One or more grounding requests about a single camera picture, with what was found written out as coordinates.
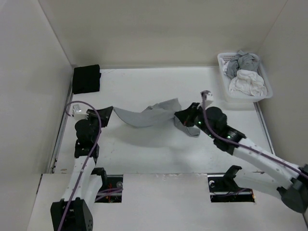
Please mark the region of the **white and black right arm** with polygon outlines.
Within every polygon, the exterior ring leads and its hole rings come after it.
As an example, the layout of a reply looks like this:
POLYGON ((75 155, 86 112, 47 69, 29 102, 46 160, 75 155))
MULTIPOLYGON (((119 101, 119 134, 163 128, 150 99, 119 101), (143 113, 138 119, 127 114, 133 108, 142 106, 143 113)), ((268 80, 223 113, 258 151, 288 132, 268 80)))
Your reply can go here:
POLYGON ((217 107, 203 109, 192 103, 187 109, 175 113, 185 127, 198 127, 213 139, 223 152, 240 158, 261 173, 244 172, 232 166, 223 178, 228 190, 250 188, 280 199, 291 210, 304 214, 308 208, 308 166, 302 167, 273 156, 253 143, 242 132, 227 124, 227 116, 217 107))

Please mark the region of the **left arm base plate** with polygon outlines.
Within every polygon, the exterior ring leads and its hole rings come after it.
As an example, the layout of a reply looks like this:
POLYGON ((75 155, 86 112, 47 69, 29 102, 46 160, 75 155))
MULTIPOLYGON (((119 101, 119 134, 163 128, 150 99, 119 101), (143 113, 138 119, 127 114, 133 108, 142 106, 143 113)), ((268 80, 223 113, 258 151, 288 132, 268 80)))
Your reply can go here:
POLYGON ((96 203, 121 203, 123 192, 123 175, 108 175, 99 189, 96 203))

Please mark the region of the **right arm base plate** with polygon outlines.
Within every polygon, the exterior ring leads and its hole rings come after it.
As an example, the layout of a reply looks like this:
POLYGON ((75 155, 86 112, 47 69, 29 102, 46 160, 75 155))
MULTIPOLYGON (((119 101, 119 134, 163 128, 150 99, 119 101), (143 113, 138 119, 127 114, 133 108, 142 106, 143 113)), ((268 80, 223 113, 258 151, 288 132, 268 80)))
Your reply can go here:
POLYGON ((255 196, 251 189, 240 188, 235 182, 227 183, 223 175, 208 175, 210 201, 212 203, 254 203, 255 196))

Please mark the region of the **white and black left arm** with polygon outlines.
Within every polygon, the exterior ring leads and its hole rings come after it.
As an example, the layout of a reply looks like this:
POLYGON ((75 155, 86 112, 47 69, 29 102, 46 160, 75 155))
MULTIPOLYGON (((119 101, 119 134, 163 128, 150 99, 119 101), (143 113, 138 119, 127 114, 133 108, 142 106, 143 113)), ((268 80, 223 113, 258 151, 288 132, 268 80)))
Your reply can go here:
POLYGON ((104 168, 97 167, 100 147, 98 139, 102 128, 108 125, 113 107, 81 112, 79 105, 73 106, 76 143, 74 168, 70 182, 58 202, 51 205, 51 219, 55 231, 91 231, 93 206, 97 193, 108 186, 104 168))

